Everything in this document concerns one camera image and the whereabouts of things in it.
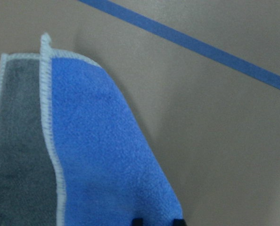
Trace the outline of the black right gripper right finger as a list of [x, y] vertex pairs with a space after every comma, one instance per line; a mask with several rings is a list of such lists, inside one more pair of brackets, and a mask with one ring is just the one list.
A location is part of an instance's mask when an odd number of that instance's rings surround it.
[[186, 226], [185, 219], [174, 219], [173, 226]]

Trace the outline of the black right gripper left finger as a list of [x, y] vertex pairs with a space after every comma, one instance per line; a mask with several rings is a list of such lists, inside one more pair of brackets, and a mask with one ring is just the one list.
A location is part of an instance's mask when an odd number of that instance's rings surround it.
[[132, 220], [132, 226], [143, 226], [143, 218], [134, 218]]

